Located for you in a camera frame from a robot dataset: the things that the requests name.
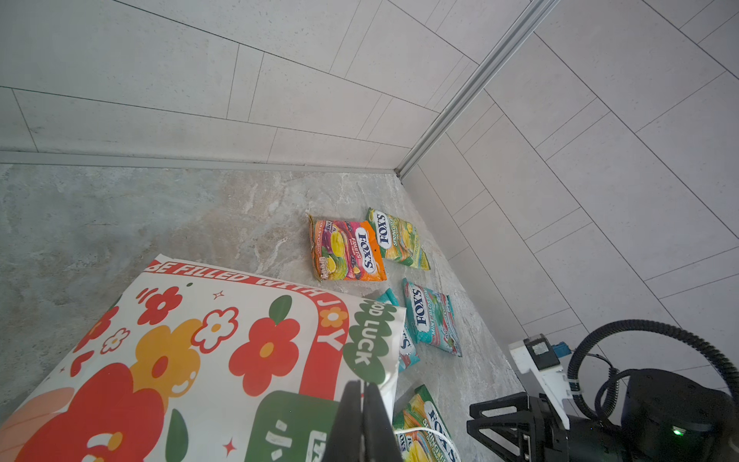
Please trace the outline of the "orange pink snack packet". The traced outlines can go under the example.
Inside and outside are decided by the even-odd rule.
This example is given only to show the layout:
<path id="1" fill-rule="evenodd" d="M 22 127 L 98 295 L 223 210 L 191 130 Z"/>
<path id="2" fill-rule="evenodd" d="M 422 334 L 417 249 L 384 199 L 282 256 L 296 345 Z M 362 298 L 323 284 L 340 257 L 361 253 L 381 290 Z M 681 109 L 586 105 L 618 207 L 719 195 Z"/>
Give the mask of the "orange pink snack packet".
<path id="1" fill-rule="evenodd" d="M 314 268 L 319 280 L 387 280 L 375 229 L 368 221 L 333 221 L 310 216 Z"/>

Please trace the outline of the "green red snack packet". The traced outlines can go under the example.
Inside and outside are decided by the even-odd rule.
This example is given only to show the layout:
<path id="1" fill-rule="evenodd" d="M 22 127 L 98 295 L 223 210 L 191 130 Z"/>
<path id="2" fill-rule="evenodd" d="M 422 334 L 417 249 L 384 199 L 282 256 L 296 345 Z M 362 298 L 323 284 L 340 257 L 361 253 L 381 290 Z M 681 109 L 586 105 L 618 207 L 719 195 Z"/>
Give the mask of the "green red snack packet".
<path id="1" fill-rule="evenodd" d="M 387 289 L 383 295 L 377 298 L 377 300 L 385 304 L 393 304 L 394 306 L 400 307 L 400 301 L 392 289 Z M 412 338 L 408 319 L 405 319 L 400 343 L 400 363 L 398 363 L 398 371 L 402 373 L 420 362 L 421 358 L 419 357 L 416 343 Z"/>

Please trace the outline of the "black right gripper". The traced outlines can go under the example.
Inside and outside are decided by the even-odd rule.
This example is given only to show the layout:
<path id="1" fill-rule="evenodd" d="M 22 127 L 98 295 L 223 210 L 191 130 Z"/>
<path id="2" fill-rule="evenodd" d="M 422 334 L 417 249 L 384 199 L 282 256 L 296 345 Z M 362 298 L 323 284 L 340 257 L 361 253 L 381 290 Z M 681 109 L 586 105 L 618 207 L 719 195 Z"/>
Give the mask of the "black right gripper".
<path id="1" fill-rule="evenodd" d="M 533 419 L 483 418 L 519 411 Z M 467 433 L 503 461 L 736 461 L 733 401 L 676 373 L 629 375 L 621 423 L 571 417 L 569 428 L 544 398 L 519 392 L 470 405 Z"/>

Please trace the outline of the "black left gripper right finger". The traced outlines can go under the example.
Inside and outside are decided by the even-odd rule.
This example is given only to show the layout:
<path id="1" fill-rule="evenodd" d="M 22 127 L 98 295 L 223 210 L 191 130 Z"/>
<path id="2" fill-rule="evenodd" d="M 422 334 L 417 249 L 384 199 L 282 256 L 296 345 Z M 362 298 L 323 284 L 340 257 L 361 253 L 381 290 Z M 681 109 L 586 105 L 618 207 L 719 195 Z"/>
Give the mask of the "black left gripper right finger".
<path id="1" fill-rule="evenodd" d="M 365 382 L 362 403 L 362 460 L 369 462 L 402 462 L 398 441 L 387 415 L 379 388 Z"/>

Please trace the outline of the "white paper bag red flowers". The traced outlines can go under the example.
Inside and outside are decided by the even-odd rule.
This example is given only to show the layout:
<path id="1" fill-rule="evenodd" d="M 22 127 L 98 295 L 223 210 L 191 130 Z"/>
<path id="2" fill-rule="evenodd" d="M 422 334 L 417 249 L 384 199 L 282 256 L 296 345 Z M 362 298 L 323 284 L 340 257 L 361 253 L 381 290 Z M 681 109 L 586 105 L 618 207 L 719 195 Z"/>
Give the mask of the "white paper bag red flowers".
<path id="1" fill-rule="evenodd" d="M 391 410 L 405 311 L 158 256 L 1 427 L 5 461 L 319 461 L 344 387 Z"/>

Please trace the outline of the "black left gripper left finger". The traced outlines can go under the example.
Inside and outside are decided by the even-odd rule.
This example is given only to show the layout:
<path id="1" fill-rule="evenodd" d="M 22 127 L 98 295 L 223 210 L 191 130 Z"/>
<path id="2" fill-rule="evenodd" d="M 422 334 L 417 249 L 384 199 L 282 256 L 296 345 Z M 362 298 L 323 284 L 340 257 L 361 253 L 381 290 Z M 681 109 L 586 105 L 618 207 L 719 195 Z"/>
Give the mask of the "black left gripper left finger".
<path id="1" fill-rule="evenodd" d="M 362 382 L 350 381 L 327 438 L 323 462 L 359 461 L 362 448 Z"/>

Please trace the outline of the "green yellow snack packet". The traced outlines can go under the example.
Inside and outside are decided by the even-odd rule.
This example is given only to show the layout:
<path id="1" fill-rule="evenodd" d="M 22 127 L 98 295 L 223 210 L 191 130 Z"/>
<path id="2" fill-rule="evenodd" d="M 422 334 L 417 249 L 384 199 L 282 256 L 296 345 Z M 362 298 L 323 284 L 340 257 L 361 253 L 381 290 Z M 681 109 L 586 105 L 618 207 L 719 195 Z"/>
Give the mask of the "green yellow snack packet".
<path id="1" fill-rule="evenodd" d="M 431 267 L 417 227 L 409 221 L 369 208 L 367 220 L 375 230 L 381 256 L 412 269 L 430 271 Z"/>

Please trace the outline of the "teal pink snack packet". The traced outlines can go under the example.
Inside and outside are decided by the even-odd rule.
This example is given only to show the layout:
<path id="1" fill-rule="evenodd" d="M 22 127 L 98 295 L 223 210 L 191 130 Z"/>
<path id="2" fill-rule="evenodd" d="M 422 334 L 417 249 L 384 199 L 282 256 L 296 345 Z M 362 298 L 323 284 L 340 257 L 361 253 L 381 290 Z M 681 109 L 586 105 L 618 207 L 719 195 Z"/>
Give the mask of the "teal pink snack packet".
<path id="1" fill-rule="evenodd" d="M 403 290 L 414 341 L 462 357 L 450 297 L 407 278 L 403 279 Z"/>

